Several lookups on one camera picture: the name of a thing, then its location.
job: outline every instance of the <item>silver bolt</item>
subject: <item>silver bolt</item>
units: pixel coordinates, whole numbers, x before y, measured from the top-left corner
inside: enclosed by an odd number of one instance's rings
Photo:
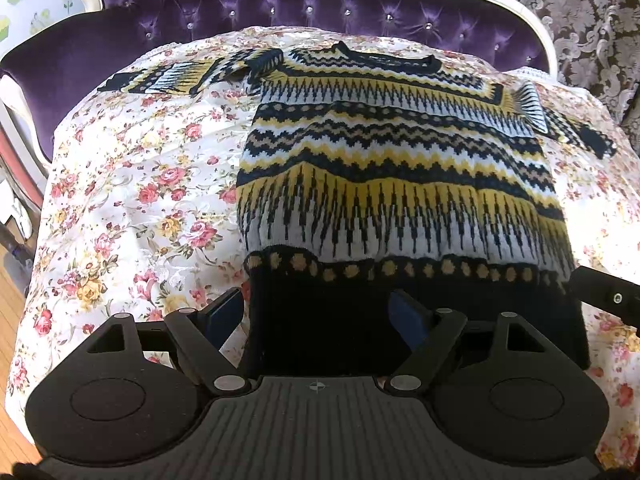
[[[396,390],[401,390],[402,392],[410,392],[412,390],[417,390],[420,388],[422,382],[415,376],[412,375],[396,375],[391,379],[391,386]]]
[[[222,392],[234,392],[244,388],[244,379],[237,375],[223,375],[213,381],[213,385]]]

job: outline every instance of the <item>white object on floor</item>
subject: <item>white object on floor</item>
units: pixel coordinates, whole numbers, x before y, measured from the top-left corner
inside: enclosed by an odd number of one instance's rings
[[[24,241],[31,238],[33,233],[33,226],[31,225],[31,219],[29,213],[22,205],[22,202],[14,195],[14,190],[11,189],[9,181],[3,180],[0,182],[0,222],[6,224],[9,218],[14,217],[15,222],[18,224],[20,234]]]

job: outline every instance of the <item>floral bedsheet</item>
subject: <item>floral bedsheet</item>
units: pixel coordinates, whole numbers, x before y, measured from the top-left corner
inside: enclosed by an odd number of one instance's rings
[[[457,70],[502,82],[486,62],[392,38],[311,28],[252,27],[190,44],[165,45],[130,69],[210,59],[241,48],[350,48],[403,57],[435,54]],[[611,136],[613,158],[543,139],[567,218],[575,259],[640,283],[640,160],[603,104],[588,92],[536,79],[542,100]],[[160,320],[203,307],[231,286],[248,295],[236,224],[239,156],[257,107],[236,83],[196,98],[97,92],[56,130],[31,291],[17,333],[6,410],[27,436],[24,406],[33,388],[110,315]],[[640,438],[640,339],[620,320],[584,306],[593,367],[611,416],[599,457],[631,465]],[[223,352],[237,363],[243,320]],[[161,361],[161,355],[149,355]]]

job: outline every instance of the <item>bed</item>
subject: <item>bed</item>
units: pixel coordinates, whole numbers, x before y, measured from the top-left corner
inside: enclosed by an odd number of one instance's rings
[[[515,0],[83,1],[89,12],[39,33],[0,63],[0,94],[12,89],[8,99],[30,118],[50,160],[6,393],[6,410],[27,437],[30,391],[110,315],[159,320],[183,306],[201,308],[230,286],[248,294],[235,182],[255,97],[230,82],[196,100],[94,90],[125,67],[342,40],[359,51],[434,54],[504,82],[531,80],[544,104],[617,146],[615,156],[597,158],[542,140],[576,262],[640,282],[640,161],[599,101],[556,82],[552,41]],[[588,305],[583,311],[588,373],[611,406],[598,456],[606,466],[630,466],[640,435],[640,340],[620,320]],[[223,348],[231,362],[248,323]]]

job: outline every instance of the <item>ribbed gray surface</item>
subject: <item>ribbed gray surface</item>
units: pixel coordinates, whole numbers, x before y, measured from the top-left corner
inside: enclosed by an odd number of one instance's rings
[[[203,423],[162,456],[118,468],[53,459],[60,480],[586,480],[586,459],[513,468],[475,457],[438,430],[421,403],[388,396],[371,378],[265,378],[213,403]]]

